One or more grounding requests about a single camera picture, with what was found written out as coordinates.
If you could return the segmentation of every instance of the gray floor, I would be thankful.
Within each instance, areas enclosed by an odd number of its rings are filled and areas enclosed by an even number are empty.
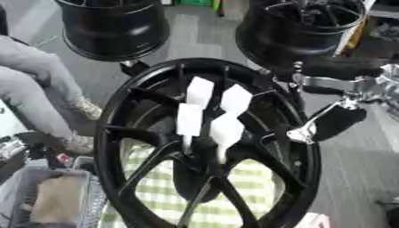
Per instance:
[[[61,41],[60,11],[51,0],[0,0],[10,13],[12,34],[32,45],[53,36],[58,38],[40,48],[58,53],[75,75],[86,95],[104,105],[127,77],[116,63],[89,61],[70,51]],[[208,8],[168,7],[172,36],[167,45],[145,61],[154,64],[183,57],[215,57],[251,64],[233,39],[234,22],[220,20]],[[336,99],[307,95],[309,112]],[[60,106],[71,126],[83,134],[93,133],[93,123]],[[399,195],[399,124],[379,107],[369,107],[366,121],[322,144],[323,175],[311,211],[330,217],[332,227],[384,228],[384,213],[373,201]]]

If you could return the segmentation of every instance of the metal clamp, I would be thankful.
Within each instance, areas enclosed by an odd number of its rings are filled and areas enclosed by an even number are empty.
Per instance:
[[[376,79],[373,77],[357,77],[355,80],[345,81],[330,77],[311,77],[296,73],[293,75],[293,79],[301,86],[330,88],[356,94],[364,94],[368,89],[376,85]]]
[[[294,142],[313,144],[313,138],[317,134],[317,125],[315,122],[337,106],[347,110],[355,110],[358,109],[358,100],[351,96],[345,96],[341,101],[332,103],[329,107],[309,119],[303,126],[288,131],[287,137]]]

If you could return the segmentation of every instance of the white foam block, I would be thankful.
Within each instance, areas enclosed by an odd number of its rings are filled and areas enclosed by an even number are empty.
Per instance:
[[[181,103],[177,114],[177,134],[200,136],[202,108],[197,104]]]
[[[252,93],[240,85],[233,85],[223,93],[220,106],[237,117],[246,111],[251,103]]]
[[[187,88],[186,102],[198,104],[203,110],[212,97],[215,83],[201,77],[195,77]]]
[[[225,162],[227,149],[233,146],[242,137],[244,125],[232,113],[225,113],[212,121],[210,136],[218,145],[218,158],[221,163]]]

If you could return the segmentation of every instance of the person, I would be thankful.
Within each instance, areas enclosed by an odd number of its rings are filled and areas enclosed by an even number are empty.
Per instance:
[[[101,116],[102,109],[84,97],[56,54],[0,35],[0,99],[24,115],[38,131],[61,139],[66,150],[79,154],[91,152],[93,137],[72,131],[41,86],[59,92],[71,108],[88,119],[96,120]]]

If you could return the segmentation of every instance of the checkered tablecloth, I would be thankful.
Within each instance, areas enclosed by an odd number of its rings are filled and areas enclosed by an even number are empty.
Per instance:
[[[148,145],[133,145],[126,155],[125,174],[130,176],[153,151]],[[233,169],[229,180],[257,217],[267,213],[274,204],[275,184],[272,171],[253,161],[245,160]],[[165,161],[155,167],[138,184],[137,198],[159,217],[175,224],[181,217],[187,201],[181,197],[173,183],[173,162]],[[240,227],[242,220],[232,203],[221,193],[207,203],[200,204],[189,224],[190,228]],[[103,210],[101,228],[124,228],[122,218],[108,203]]]

